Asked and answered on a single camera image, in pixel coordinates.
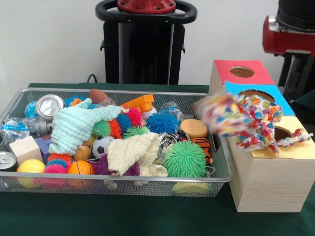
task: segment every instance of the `toy soccer ball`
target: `toy soccer ball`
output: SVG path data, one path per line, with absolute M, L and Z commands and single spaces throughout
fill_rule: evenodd
M 99 136 L 97 139 L 95 139 L 92 147 L 93 156 L 96 158 L 100 158 L 101 156 L 106 154 L 109 142 L 112 140 L 114 140 L 114 138 L 111 136 L 106 136 L 104 138 Z

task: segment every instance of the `black cable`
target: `black cable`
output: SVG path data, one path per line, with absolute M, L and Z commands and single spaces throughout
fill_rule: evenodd
M 87 80 L 87 83 L 89 83 L 90 82 L 90 79 L 91 79 L 91 77 L 94 77 L 94 81 L 95 81 L 95 83 L 97 83 L 98 81 L 97 81 L 97 78 L 96 78 L 96 76 L 95 76 L 95 74 L 91 74 L 91 75 L 89 75 L 89 77 L 88 77 L 88 80 Z

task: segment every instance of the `table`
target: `table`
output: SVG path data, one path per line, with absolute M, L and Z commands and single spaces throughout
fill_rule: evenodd
M 207 86 L 85 83 L 30 87 L 208 91 Z M 228 184 L 215 198 L 0 193 L 0 225 L 1 236 L 314 236 L 315 186 L 301 213 L 237 213 Z

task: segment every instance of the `wooden disk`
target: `wooden disk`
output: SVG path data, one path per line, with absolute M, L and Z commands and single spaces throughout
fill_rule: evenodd
M 179 128 L 184 130 L 191 139 L 204 138 L 208 133 L 207 126 L 197 119 L 186 119 Z

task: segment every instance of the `wire mesh basket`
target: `wire mesh basket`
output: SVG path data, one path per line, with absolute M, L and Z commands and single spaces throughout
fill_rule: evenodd
M 117 104 L 126 103 L 144 94 L 154 95 L 154 107 L 174 101 L 180 107 L 184 118 L 193 118 L 193 104 L 205 97 L 205 93 L 175 92 L 135 92 L 104 90 Z M 18 92 L 0 116 L 1 123 L 10 117 L 24 117 L 25 107 L 47 94 L 55 94 L 63 99 L 74 95 L 88 97 L 87 89 L 27 88 Z M 230 154 L 226 139 L 208 135 L 212 169 L 207 169 L 201 178 L 180 177 L 136 177 L 69 174 L 34 174 L 0 172 L 0 191 L 77 193 L 77 194 L 116 194 L 147 196 L 187 196 L 214 197 L 225 182 L 231 179 Z M 1 142 L 0 151 L 9 151 Z

